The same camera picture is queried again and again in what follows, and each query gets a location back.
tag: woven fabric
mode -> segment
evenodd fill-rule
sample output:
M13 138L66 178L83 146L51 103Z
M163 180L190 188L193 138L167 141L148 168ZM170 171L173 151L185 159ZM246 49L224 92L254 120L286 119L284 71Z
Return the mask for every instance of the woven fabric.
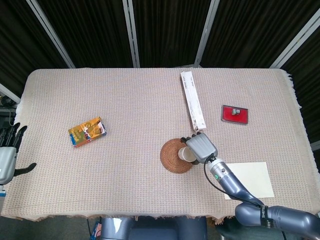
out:
M279 69L40 69L28 77L16 122L27 125L2 215L234 215L202 164L183 174L160 161L170 139L193 134L180 73L192 71L207 129L227 163L266 162L281 205L320 211L320 181L299 105ZM248 109L248 125L221 121L222 105ZM68 129L100 116L107 135L73 148Z

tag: black strap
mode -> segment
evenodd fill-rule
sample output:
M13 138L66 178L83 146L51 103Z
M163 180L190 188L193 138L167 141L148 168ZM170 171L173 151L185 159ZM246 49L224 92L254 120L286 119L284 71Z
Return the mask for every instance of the black strap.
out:
M260 207L260 222L261 226L271 229L274 227L274 220L268 218L268 206L261 205Z

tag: robotic arm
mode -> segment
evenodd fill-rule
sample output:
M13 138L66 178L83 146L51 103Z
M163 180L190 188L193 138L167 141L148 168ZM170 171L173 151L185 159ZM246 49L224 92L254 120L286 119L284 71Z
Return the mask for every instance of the robotic arm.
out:
M181 141L193 152L199 163L208 169L231 199L243 203L235 208L235 217L244 226L265 226L320 240L320 219L315 215L284 206L265 206L237 179L223 160L217 158L218 150L204 134L198 132Z
M0 214L6 197L4 185L11 182L13 177L30 172L37 165L32 163L26 168L15 169L22 137L27 130L27 126L23 126L16 134L19 126L20 123L17 123L10 128L0 130Z

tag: woven coaster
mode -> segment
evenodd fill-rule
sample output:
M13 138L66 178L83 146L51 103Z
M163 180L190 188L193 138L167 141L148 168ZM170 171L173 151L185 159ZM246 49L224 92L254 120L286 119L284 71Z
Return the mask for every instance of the woven coaster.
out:
M178 152L181 148L187 145L180 142L180 138L174 138L167 141L160 152L160 159L162 165L175 174L183 174L192 168L190 162L181 160L179 158Z

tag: black cable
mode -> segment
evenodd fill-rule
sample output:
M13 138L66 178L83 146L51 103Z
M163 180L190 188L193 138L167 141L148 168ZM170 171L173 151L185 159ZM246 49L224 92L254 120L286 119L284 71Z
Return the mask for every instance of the black cable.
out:
M90 230L90 224L89 224L88 218L86 219L86 223L87 223L87 225L88 225L88 230L89 230L89 234L90 234L90 237L91 237L91 230Z
M258 203L256 203L256 202L254 202L254 201L250 201L250 200L247 200L247 199L243 199L243 198L241 198L241 197L232 195L232 194L227 193L227 192L221 190L220 188L218 188L218 187L209 179L209 177L208 177L208 175L207 175L206 164L208 163L208 161L209 161L208 159L204 161L203 171L204 171L204 175L205 175L206 179L208 180L208 182L209 182L212 186L214 186L215 189L219 190L220 192L222 192L222 193L224 193L224 194L227 194L229 197L233 197L233 198L235 198L235 199L237 199L237 200L240 200L240 201L242 201L242 202L247 202L247 203L250 203L250 204L253 204L253 205L257 206L258 208L261 208L261 205L258 204Z
M286 235L285 235L285 232L284 232L284 231L281 231L281 232L282 232L283 239L284 239L284 240L287 240Z

